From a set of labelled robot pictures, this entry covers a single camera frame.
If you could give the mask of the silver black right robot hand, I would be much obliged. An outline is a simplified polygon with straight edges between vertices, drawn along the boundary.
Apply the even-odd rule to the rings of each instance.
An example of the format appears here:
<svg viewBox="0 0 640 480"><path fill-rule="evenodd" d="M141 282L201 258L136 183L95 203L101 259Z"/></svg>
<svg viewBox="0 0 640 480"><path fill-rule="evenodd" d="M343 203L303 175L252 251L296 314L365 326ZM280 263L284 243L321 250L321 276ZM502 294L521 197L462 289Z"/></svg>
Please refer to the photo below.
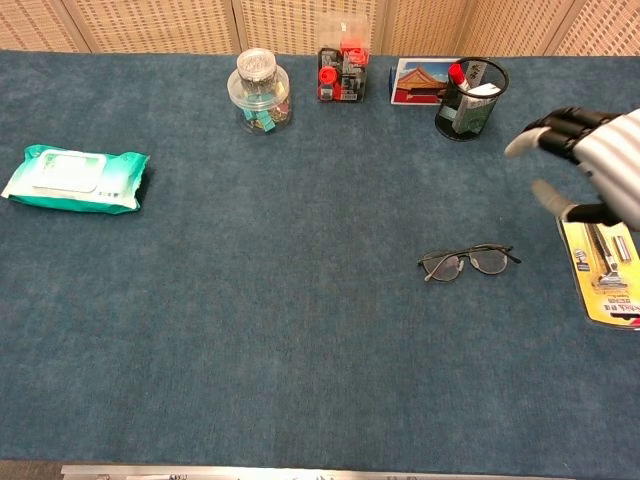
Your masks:
<svg viewBox="0 0 640 480"><path fill-rule="evenodd" d="M578 204L548 182L532 191L554 217L567 223L623 223L639 229L639 111L612 113L582 107L556 109L528 124L505 148L507 157L540 149L577 166L601 201Z"/></svg>

